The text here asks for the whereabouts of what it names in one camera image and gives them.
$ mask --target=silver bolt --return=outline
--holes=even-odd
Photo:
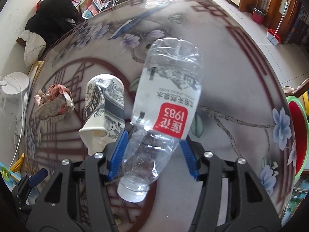
[[[103,153],[96,153],[95,158],[96,159],[101,159],[103,157]]]
[[[246,163],[246,160],[244,158],[238,158],[237,162],[241,165]]]
[[[70,160],[69,159],[64,159],[63,161],[61,161],[61,164],[66,166],[70,163]]]
[[[214,156],[214,154],[213,154],[212,152],[205,152],[205,153],[204,153],[204,156],[205,156],[206,158],[211,158],[212,156]]]

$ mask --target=crumpled paper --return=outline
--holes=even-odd
[[[50,119],[59,123],[66,113],[72,112],[75,108],[70,90],[61,84],[50,86],[47,93],[39,90],[34,96],[34,101],[39,106],[34,115],[43,121]]]

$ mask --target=tile floor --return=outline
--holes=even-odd
[[[260,47],[282,86],[296,88],[309,77],[309,54],[305,49],[293,45],[274,46],[266,38],[267,29],[256,24],[250,13],[240,12],[227,0],[213,0],[226,10]]]

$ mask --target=white wall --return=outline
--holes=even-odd
[[[39,0],[8,0],[0,12],[0,75],[20,71],[28,74],[24,63],[24,48],[16,43],[26,23],[35,12]],[[0,161],[9,166],[14,156],[13,139],[9,138],[10,118],[0,112]],[[14,136],[15,122],[11,127]]]

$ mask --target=floral tablecloth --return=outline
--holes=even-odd
[[[75,110],[61,123],[42,122],[30,99],[26,171],[34,174],[44,167],[52,173],[65,158],[86,157],[78,130],[84,123],[86,84],[95,75],[110,73],[122,80],[129,121],[147,51],[163,37],[185,39],[203,54],[202,95],[191,139],[222,159],[244,157],[282,216],[295,175],[295,136],[285,97],[257,45],[210,0],[130,0],[77,26],[49,49],[31,97],[60,83],[72,92]],[[200,188],[176,149],[143,203],[123,202],[111,185],[110,204],[122,220],[120,231],[187,231]]]

